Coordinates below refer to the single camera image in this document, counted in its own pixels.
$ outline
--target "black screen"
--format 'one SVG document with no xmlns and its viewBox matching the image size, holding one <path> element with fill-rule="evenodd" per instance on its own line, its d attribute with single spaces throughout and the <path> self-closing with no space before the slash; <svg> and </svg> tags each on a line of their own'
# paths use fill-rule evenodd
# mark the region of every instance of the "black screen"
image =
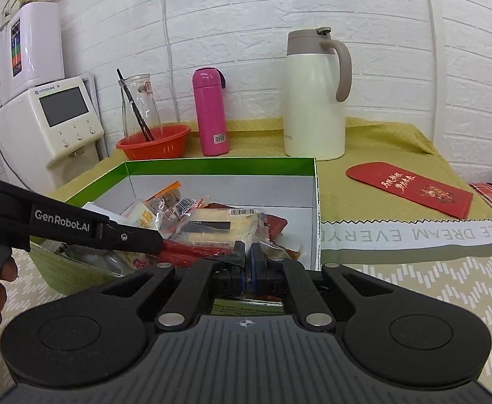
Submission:
<svg viewBox="0 0 492 404">
<path fill-rule="evenodd" d="M 50 128 L 89 111 L 78 87 L 40 97 L 40 105 Z"/>
</svg>

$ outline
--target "glass pitcher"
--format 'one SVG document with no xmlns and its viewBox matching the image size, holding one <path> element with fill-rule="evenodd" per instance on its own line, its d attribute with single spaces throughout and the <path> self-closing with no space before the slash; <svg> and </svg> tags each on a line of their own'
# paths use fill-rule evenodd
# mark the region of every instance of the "glass pitcher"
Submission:
<svg viewBox="0 0 492 404">
<path fill-rule="evenodd" d="M 132 144 L 144 143 L 147 138 L 142 131 L 142 126 L 144 127 L 146 124 L 155 140 L 163 138 L 162 123 L 152 96 L 151 75 L 139 74 L 124 79 L 124 82 L 119 80 L 119 86 L 123 97 L 124 136 Z M 139 117 L 136 116 L 125 89 L 132 95 L 132 99 L 139 110 Z"/>
</svg>

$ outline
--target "pink bottle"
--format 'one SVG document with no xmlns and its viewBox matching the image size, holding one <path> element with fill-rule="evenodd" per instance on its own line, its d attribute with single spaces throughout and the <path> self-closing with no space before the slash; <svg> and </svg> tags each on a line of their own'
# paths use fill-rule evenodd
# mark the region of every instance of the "pink bottle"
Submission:
<svg viewBox="0 0 492 404">
<path fill-rule="evenodd" d="M 216 68 L 200 68 L 194 72 L 191 82 L 203 155 L 226 154 L 229 152 L 229 140 L 222 95 L 225 78 Z"/>
</svg>

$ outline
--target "black chopsticks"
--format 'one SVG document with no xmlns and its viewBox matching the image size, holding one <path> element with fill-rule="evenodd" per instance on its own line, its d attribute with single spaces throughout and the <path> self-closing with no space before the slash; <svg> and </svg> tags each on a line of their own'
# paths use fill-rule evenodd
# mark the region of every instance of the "black chopsticks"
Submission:
<svg viewBox="0 0 492 404">
<path fill-rule="evenodd" d="M 121 87 L 123 87 L 124 92 L 126 93 L 126 97 L 128 97 L 128 101 L 130 102 L 130 106 L 132 107 L 132 110 L 134 111 L 134 115 L 137 118 L 137 123 L 139 124 L 140 129 L 143 132 L 143 136 L 145 137 L 145 141 L 147 143 L 149 141 L 154 141 L 154 137 L 151 134 L 151 130 L 148 128 L 147 123 L 145 120 L 143 120 L 142 115 L 139 112 L 139 109 L 137 108 L 137 105 L 135 104 L 135 101 L 132 97 L 132 94 L 130 93 L 130 90 L 126 86 L 126 83 L 124 82 L 123 75 L 120 74 L 120 70 L 117 68 L 117 74 L 119 75 L 119 84 Z"/>
</svg>

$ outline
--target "gray ribbed surface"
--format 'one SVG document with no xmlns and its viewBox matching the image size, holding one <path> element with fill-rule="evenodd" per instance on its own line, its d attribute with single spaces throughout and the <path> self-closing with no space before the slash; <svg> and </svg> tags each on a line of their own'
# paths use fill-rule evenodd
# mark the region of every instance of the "gray ribbed surface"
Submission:
<svg viewBox="0 0 492 404">
<path fill-rule="evenodd" d="M 76 391 L 30 386 L 1 404 L 492 404 L 479 384 L 406 391 L 370 378 L 336 339 L 299 328 L 290 316 L 204 316 L 162 335 L 134 369 Z"/>
</svg>

